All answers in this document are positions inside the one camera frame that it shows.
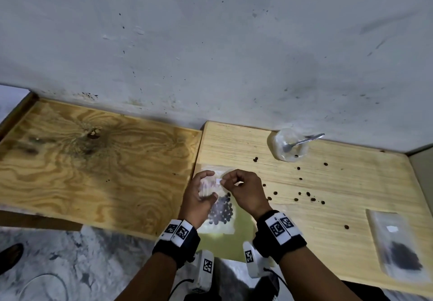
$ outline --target small paper label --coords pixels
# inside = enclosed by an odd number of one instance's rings
[[[388,229],[390,233],[395,233],[396,231],[398,231],[398,227],[396,226],[386,226],[386,229]]]

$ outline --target white wall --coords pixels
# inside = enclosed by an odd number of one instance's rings
[[[200,128],[433,142],[433,0],[0,0],[0,81]]]

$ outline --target hand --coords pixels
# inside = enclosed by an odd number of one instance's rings
[[[210,170],[197,173],[188,184],[187,189],[185,189],[178,219],[188,221],[195,229],[199,229],[203,222],[206,221],[210,208],[218,200],[217,193],[206,197],[198,196],[200,180],[214,174],[215,172]]]
[[[233,170],[226,173],[220,184],[232,192],[238,205],[257,221],[266,212],[272,210],[262,187],[262,180],[254,173]]]

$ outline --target white marker tag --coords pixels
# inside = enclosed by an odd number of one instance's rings
[[[398,232],[398,227],[396,226],[386,226],[386,229],[388,229],[390,233]]]
[[[291,239],[290,234],[286,231],[283,224],[275,215],[265,220],[265,222],[280,245],[283,245]]]
[[[165,227],[165,230],[162,232],[162,234],[159,236],[159,239],[162,239],[164,241],[169,241],[173,234],[176,232],[176,229],[181,224],[182,220],[173,219],[170,221],[170,223]]]
[[[174,233],[171,237],[171,242],[177,247],[181,247],[191,229],[192,225],[188,221],[183,220],[180,226],[177,228],[176,233]]]
[[[301,235],[299,228],[295,225],[295,223],[284,213],[278,212],[275,214],[278,220],[283,224],[283,227],[287,230],[290,236]]]

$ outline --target black cable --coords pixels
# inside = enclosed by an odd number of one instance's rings
[[[171,291],[171,293],[170,293],[170,295],[168,296],[168,299],[167,299],[167,300],[170,300],[170,298],[171,298],[171,296],[173,295],[173,292],[176,290],[176,288],[177,288],[180,284],[182,284],[182,283],[184,283],[184,282],[190,282],[190,283],[193,283],[194,280],[191,279],[191,278],[187,278],[187,279],[184,279],[183,281],[178,282],[178,283],[176,284],[175,288],[173,288],[173,290]]]
[[[280,277],[279,274],[277,274],[276,272],[274,272],[274,271],[271,270],[271,269],[263,268],[263,270],[264,270],[264,271],[269,271],[269,272],[273,273],[275,276],[277,276],[277,277],[280,279],[281,283],[283,283],[283,284],[287,287],[287,289],[290,291],[290,289],[289,289],[289,287],[287,286],[286,282],[284,281],[284,279],[282,279],[282,278]]]

